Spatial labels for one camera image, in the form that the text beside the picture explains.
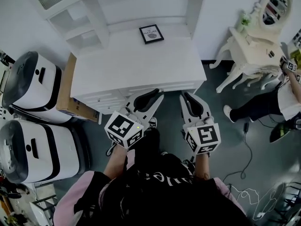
framed picture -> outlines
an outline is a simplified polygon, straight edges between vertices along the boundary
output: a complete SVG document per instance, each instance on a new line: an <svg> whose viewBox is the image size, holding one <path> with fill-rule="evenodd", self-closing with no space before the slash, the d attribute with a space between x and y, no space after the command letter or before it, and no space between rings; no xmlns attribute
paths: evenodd
<svg viewBox="0 0 301 226"><path fill-rule="evenodd" d="M164 40L159 28L155 24L139 28L139 30L145 44Z"/></svg>

black picture frame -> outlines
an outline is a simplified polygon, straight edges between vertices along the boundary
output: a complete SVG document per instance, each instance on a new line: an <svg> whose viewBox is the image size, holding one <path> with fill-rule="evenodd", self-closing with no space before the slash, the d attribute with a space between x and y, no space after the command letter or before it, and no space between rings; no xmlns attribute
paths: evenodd
<svg viewBox="0 0 301 226"><path fill-rule="evenodd" d="M143 34L143 29L146 29L146 28L149 28L149 27L156 27L157 32L158 32L158 34L160 35L160 38L158 38L158 39L153 39L153 40L150 40L150 41L147 41L147 40L145 39L144 34ZM164 40L164 37L162 36L162 34L161 34L161 32L160 32L160 29L158 28L158 26L157 26L156 24L149 25L149 26L145 26L145 27L141 27L141 28L139 28L139 30L140 30L141 36L142 36L142 38L143 38L145 44L154 43L154 42L158 42L158 41Z"/></svg>

black handle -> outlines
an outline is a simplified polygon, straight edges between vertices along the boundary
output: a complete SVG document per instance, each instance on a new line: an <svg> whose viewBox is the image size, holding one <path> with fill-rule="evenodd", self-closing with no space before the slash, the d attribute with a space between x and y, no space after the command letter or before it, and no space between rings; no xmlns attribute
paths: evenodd
<svg viewBox="0 0 301 226"><path fill-rule="evenodd" d="M32 155L33 155L33 157L36 158L36 159L39 159L35 138L31 139L31 144L32 144Z"/></svg>
<svg viewBox="0 0 301 226"><path fill-rule="evenodd" d="M41 71L40 71L40 75L39 75L39 82L40 82L41 84L43 83L44 74L45 74L45 68L42 67L42 68L41 68Z"/></svg>

baseboard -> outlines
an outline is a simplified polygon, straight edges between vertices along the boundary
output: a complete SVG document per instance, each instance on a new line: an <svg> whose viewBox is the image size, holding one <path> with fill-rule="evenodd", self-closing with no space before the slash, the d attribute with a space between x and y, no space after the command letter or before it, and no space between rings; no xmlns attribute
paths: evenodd
<svg viewBox="0 0 301 226"><path fill-rule="evenodd" d="M202 64L203 65L210 65L210 64L214 64L216 62L216 60L202 60ZM234 64L233 60L222 60L220 65L228 65L228 66L232 66Z"/></svg>

white cable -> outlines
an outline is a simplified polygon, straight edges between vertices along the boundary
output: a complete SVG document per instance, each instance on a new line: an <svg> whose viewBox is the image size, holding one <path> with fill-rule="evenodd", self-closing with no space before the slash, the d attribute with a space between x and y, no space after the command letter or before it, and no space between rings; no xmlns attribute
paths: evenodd
<svg viewBox="0 0 301 226"><path fill-rule="evenodd" d="M280 193L280 195L279 195L279 197L278 197L277 199L274 198L274 195L276 194L277 190L271 191L271 190L275 187L276 184L274 184L274 185L273 185L273 186L265 193L265 195L264 195L261 199L259 199L259 194L258 194L258 193L256 192L256 190L254 190L254 189L247 188L247 189L245 189L245 190L243 190L243 191L239 191L238 189L236 189L236 188L235 188L234 186L232 186L232 185L228 185L227 187L231 187L231 188L233 187L237 192L239 192L239 195L237 196L237 199L236 199L237 201L238 201L238 199L239 199L240 196L241 196L242 198L245 198L245 197L249 196L249 202L250 202L250 205L257 204L252 219L253 219L254 221L258 221L258 220L260 220L260 219L263 218L263 216L262 216L261 218L255 219L255 214L256 214L256 212L257 212L257 208L258 208L258 205L259 205L260 201L261 201L261 200L262 200L262 199L263 199L263 198L271 191L271 193L270 193L270 195L269 195L269 201L268 201L267 204L264 206L262 212L263 212L263 213L267 213L267 212L273 211L274 208L275 208L275 206L276 206L276 203L277 203L278 199L279 199L280 196L282 195L282 193L283 193L283 191L284 191L284 188L285 188L284 182L281 182L281 183L282 183L282 189L281 189L281 193ZM256 195L257 195L257 202L253 202L253 203L251 202L251 196L250 196L250 194L247 192L247 190L251 190L251 191L254 191L254 192L256 193ZM269 208L267 211L265 211L265 208L269 205L269 203L270 203L271 201L273 201L272 205L270 206L270 208Z"/></svg>

